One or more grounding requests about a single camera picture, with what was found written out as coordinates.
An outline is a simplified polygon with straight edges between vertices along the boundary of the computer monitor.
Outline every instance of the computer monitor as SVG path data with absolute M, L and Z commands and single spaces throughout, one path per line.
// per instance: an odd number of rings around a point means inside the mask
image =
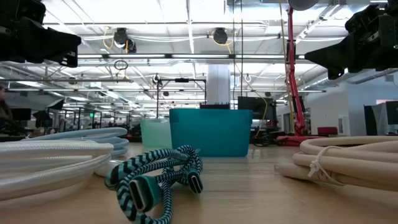
M 30 121 L 32 110 L 30 108 L 13 108 L 11 109 L 12 118 L 16 121 Z
M 265 119 L 275 121 L 276 120 L 276 102 L 272 98 L 264 98 L 267 101 L 267 113 Z M 238 97 L 238 109 L 239 110 L 252 110 L 253 119 L 262 119 L 264 111 L 266 110 L 266 104 L 260 97 Z

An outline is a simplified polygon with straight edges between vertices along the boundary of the white column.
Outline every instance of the white column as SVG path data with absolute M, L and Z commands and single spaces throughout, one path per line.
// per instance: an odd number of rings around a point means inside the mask
M 209 65 L 207 72 L 207 104 L 231 102 L 231 74 L 228 65 Z

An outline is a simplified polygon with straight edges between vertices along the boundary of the person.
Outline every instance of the person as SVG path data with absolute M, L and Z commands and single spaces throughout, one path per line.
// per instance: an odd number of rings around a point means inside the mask
M 0 118 L 12 120 L 10 107 L 6 103 L 6 89 L 0 86 Z

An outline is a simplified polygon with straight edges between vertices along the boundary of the red base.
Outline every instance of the red base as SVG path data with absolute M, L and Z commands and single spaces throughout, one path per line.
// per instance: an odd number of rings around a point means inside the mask
M 325 138 L 323 136 L 279 136 L 277 141 L 283 146 L 300 146 L 301 142 L 308 139 Z

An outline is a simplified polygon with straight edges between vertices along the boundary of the teal plastic bin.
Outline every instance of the teal plastic bin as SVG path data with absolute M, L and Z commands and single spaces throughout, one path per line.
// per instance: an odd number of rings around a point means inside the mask
M 252 118 L 251 110 L 171 109 L 173 148 L 188 144 L 203 157 L 244 157 Z
M 172 148 L 170 123 L 167 119 L 141 120 L 141 136 L 144 152 Z

